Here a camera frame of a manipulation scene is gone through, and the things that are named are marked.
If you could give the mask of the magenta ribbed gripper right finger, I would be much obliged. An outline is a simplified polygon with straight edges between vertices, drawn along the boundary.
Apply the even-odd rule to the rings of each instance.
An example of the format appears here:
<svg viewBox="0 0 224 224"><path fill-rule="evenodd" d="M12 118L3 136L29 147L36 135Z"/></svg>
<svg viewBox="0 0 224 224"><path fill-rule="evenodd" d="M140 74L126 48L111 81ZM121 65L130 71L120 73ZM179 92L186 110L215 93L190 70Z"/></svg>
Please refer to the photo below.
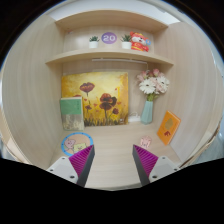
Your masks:
<svg viewBox="0 0 224 224"><path fill-rule="evenodd" d="M157 157L137 145L133 146L133 158L142 186L148 185L179 170L168 157Z"/></svg>

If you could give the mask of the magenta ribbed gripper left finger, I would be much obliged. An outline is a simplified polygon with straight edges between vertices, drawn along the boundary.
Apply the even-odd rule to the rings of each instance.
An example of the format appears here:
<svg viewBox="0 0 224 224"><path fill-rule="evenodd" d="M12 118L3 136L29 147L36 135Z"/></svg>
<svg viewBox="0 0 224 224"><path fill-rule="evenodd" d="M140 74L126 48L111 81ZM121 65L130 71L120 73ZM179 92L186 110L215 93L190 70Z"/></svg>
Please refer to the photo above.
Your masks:
<svg viewBox="0 0 224 224"><path fill-rule="evenodd" d="M70 157L60 157L47 171L78 186L84 187L94 156L94 146L90 145Z"/></svg>

